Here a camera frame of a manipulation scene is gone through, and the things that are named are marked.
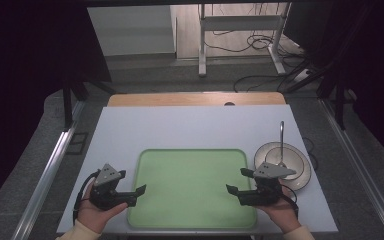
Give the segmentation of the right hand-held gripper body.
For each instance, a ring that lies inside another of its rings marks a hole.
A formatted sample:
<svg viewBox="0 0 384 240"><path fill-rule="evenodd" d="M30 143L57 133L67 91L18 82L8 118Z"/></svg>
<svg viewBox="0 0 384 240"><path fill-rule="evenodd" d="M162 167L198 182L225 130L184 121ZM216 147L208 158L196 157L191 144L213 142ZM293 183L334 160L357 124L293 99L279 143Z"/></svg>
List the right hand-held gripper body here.
<svg viewBox="0 0 384 240"><path fill-rule="evenodd" d="M252 178L256 183L255 190L239 191L238 199L241 205L247 206L270 206L280 198L287 200L292 206L296 203L283 193L279 179L294 175L295 170L284 166L263 162L254 171Z"/></svg>

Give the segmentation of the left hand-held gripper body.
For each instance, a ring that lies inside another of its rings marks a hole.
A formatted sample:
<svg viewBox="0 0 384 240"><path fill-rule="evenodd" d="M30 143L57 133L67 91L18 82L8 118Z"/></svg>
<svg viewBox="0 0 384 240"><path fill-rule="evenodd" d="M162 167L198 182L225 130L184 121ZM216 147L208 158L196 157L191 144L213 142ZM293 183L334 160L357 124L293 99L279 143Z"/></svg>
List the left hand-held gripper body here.
<svg viewBox="0 0 384 240"><path fill-rule="evenodd" d="M129 198L129 192L118 192L116 187L121 180L119 171L106 163L93 182L90 192L90 202L101 210L109 210L121 203L127 203L129 207L134 207L137 198Z"/></svg>

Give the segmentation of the person's left hand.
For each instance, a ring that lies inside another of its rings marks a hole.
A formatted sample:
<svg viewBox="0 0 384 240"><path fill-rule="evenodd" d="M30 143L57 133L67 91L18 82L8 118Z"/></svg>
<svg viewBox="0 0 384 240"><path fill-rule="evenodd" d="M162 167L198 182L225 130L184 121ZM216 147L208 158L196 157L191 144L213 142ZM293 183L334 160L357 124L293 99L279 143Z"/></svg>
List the person's left hand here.
<svg viewBox="0 0 384 240"><path fill-rule="evenodd" d="M100 234L104 230L108 221L127 209L128 204L121 203L109 210L101 210L89 201L92 186L93 183L90 183L87 186L86 191L81 198L76 221L91 231Z"/></svg>

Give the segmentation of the person's right hand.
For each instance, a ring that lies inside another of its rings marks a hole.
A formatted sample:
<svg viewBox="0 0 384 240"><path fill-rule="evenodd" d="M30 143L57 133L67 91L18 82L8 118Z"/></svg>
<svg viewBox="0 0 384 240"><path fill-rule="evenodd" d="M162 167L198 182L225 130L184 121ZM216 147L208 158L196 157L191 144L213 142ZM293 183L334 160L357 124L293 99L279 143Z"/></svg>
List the person's right hand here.
<svg viewBox="0 0 384 240"><path fill-rule="evenodd" d="M290 233L301 226L292 205L285 199L280 198L270 206L257 206L257 209L265 212L283 234Z"/></svg>

